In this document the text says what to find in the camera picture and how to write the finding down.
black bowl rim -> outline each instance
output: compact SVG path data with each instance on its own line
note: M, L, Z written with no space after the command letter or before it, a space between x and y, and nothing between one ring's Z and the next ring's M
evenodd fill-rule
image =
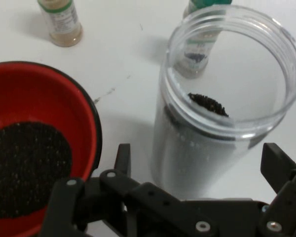
M98 113L98 111L97 111L97 109L96 109L96 107L95 107L95 105L93 103L93 100L89 96L89 94L72 77L68 76L67 74L63 73L62 71L60 71L58 69L55 69L55 68L53 68L51 66L48 66L48 65L45 65L45 64L41 64L41 63L28 62L28 61L6 61L6 62L0 62L0 64L10 64L10 63L32 64L32 65L37 65L37 66L40 66L40 67L45 67L45 68L51 69L51 70L55 71L56 73L64 76L65 78L67 78L69 81L71 81L82 92L85 100L87 101L87 103L90 106L90 109L92 111L93 118L94 118L94 123L95 123L95 126L96 126L96 136L97 136L96 152L95 152L95 156L94 156L94 160L93 160L92 169L91 169L90 174L88 176L88 178L90 178L91 175L92 175L92 173L93 173L93 171L99 167L99 163L100 163L100 159L101 159L101 153L102 153L103 138L102 138L102 126L101 126L101 121L100 121L99 113Z

green jar cap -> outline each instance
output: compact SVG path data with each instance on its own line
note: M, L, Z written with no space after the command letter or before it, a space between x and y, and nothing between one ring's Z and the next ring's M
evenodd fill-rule
M232 0L191 0L194 5L201 9L214 4L231 4Z

container rim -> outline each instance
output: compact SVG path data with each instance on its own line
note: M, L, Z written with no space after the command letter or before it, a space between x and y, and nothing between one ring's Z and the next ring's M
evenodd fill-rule
M278 21L276 21L272 17L269 17L264 13L243 6L229 4L213 5L192 13L191 15L186 17L173 31L167 46L164 70L161 72L165 75L164 78L166 79L165 81L162 81L161 84L164 84L168 88L167 96L170 96L173 99L174 107L178 111L180 111L181 114L183 114L184 118L194 126L199 127L200 129L205 130L208 133L217 135L219 137L232 137L233 139L253 138L265 134L266 132L272 130L273 128L275 128L276 125L279 124L279 122L285 116L286 111L292 106L292 104L296 100L296 91L293 92L293 95L289 99L285 99L283 106L280 109L278 109L270 115L255 119L232 119L216 115L212 112L209 112L205 108L200 108L199 106L192 104L191 99L188 97L188 95L183 94L182 90L180 90L180 87L178 86L178 83L175 82L172 71L173 69L170 66L171 50L173 50L173 48L176 46L174 42L178 40L177 38L180 36L180 34L182 34L182 28L184 26L188 27L189 25L191 26L193 24L198 24L198 22L201 19L201 15L208 16L211 12L213 12L215 14L211 15L212 19L222 22L222 24L225 24L233 18L237 18L238 24L241 25L241 22L239 21L239 15L233 16L231 14L226 16L217 14L218 11L224 10L231 10L233 11L233 14L236 11L241 11L243 16L241 20L243 22L247 22L250 20L260 20L261 24L265 26L268 30L274 32L279 31L280 34L277 33L276 36L283 42L285 41L285 43L288 43L290 47L294 49L292 53L296 58L295 39L290 35L290 33L288 33L288 31L285 28L282 27L282 25Z

bottle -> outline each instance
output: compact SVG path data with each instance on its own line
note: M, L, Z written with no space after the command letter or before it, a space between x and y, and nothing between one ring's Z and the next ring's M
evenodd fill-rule
M231 2L232 0L189 0L183 18L207 6L212 6L214 4L231 4ZM208 56L218 35L219 32L210 32L197 35L185 42L184 54L181 55L181 59L176 66L182 76L194 79L200 75L202 69L204 69L208 63Z
M51 41L61 47L77 44L82 38L82 26L79 22L73 0L37 0Z

clear plastic container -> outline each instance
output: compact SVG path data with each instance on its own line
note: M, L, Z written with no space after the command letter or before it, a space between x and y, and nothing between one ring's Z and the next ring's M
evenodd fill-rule
M184 77L177 68L189 40L218 33L200 77ZM189 93L217 100L229 117L197 105ZM155 183L181 199L202 197L295 100L296 42L276 20L234 5L191 14L174 30L160 71Z

